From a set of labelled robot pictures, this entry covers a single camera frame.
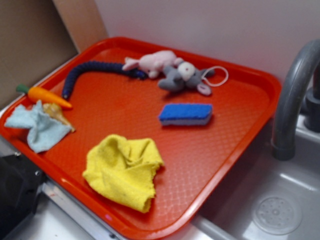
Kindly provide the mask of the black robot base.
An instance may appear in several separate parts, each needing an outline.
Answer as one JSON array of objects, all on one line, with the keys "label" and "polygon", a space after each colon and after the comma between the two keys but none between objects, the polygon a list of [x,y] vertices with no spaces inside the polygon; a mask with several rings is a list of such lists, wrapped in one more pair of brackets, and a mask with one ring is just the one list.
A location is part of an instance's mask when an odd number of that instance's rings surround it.
[{"label": "black robot base", "polygon": [[0,238],[8,240],[36,213],[46,174],[25,155],[0,158]]}]

